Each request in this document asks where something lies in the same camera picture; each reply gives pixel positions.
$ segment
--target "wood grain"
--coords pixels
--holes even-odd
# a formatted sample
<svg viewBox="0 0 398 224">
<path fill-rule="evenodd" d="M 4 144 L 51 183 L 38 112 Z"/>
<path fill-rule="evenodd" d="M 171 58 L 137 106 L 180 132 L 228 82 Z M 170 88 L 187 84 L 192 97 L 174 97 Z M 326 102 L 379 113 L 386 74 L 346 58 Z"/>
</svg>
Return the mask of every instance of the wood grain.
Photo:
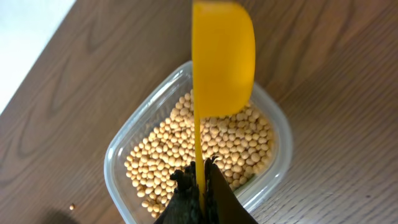
<svg viewBox="0 0 398 224">
<path fill-rule="evenodd" d="M 398 223 L 398 3 L 241 1 L 294 159 L 259 223 Z M 0 223 L 122 223 L 106 148 L 190 59 L 190 1 L 78 1 L 0 116 Z M 71 203 L 76 205 L 69 211 Z"/>
</svg>

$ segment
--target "clear plastic container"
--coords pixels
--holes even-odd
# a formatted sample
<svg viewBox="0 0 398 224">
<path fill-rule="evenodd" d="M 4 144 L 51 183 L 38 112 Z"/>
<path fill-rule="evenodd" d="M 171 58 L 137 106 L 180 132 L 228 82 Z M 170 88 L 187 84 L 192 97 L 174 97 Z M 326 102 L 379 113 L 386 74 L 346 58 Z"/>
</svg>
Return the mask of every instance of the clear plastic container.
<svg viewBox="0 0 398 224">
<path fill-rule="evenodd" d="M 126 177 L 124 162 L 133 146 L 149 135 L 155 126 L 169 116 L 179 97 L 192 89 L 192 62 L 187 62 L 167 77 L 130 116 L 108 147 L 104 161 L 104 175 L 108 191 L 124 221 L 128 224 L 153 223 L 143 198 Z M 292 158 L 292 135 L 283 112 L 257 84 L 254 84 L 252 103 L 271 123 L 275 135 L 273 161 L 263 173 L 254 176 L 235 191 L 238 200 L 248 211 L 258 207 L 281 181 Z"/>
</svg>

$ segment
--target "yellow utensil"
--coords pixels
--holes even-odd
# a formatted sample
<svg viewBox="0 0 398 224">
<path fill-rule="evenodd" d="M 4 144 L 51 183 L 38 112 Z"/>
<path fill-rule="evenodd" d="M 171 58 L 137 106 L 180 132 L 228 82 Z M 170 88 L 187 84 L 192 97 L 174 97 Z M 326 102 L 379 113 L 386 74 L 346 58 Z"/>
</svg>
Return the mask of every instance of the yellow utensil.
<svg viewBox="0 0 398 224">
<path fill-rule="evenodd" d="M 200 119 L 234 114 L 243 108 L 253 87 L 255 57 L 253 26 L 243 7 L 233 2 L 193 2 L 195 155 L 202 212 L 205 174 Z"/>
</svg>

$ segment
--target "yellow spatula head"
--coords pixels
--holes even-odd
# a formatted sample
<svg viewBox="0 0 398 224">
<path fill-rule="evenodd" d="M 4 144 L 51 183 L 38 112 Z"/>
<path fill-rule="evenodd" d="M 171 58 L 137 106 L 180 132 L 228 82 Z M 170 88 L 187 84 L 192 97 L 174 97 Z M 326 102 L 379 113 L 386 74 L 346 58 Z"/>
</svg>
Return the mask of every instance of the yellow spatula head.
<svg viewBox="0 0 398 224">
<path fill-rule="evenodd" d="M 193 91 L 201 118 L 237 113 L 249 100 L 256 46 L 247 12 L 233 2 L 194 2 Z"/>
</svg>

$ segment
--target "dark object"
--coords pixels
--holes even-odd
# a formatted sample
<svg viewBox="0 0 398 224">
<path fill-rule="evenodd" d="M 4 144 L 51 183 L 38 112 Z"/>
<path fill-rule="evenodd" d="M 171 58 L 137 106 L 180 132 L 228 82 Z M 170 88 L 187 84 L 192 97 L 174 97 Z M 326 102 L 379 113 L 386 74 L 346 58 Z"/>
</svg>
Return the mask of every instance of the dark object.
<svg viewBox="0 0 398 224">
<path fill-rule="evenodd" d="M 235 224 L 257 223 L 242 207 L 214 160 L 205 162 L 206 210 L 205 217 L 199 206 L 199 189 L 195 177 L 195 162 L 185 168 L 185 172 L 176 170 L 170 176 L 177 181 L 177 188 L 161 216 L 154 224 Z"/>
</svg>

